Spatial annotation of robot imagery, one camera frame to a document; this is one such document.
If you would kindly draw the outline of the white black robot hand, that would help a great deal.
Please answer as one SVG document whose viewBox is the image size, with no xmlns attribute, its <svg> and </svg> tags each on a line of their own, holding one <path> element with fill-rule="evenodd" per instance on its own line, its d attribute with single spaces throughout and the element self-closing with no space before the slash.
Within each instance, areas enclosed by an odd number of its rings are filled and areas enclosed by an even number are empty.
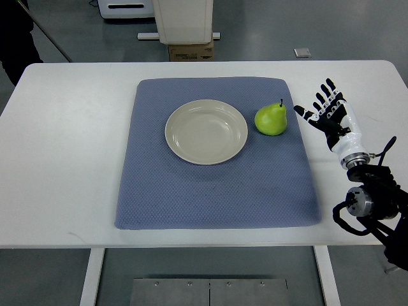
<svg viewBox="0 0 408 306">
<path fill-rule="evenodd" d="M 370 154 L 362 143 L 362 132 L 351 105 L 331 79 L 321 84 L 313 102 L 314 111 L 300 105 L 294 111 L 312 127 L 324 133 L 328 148 L 338 156 L 340 165 L 349 170 L 370 162 Z"/>
</svg>

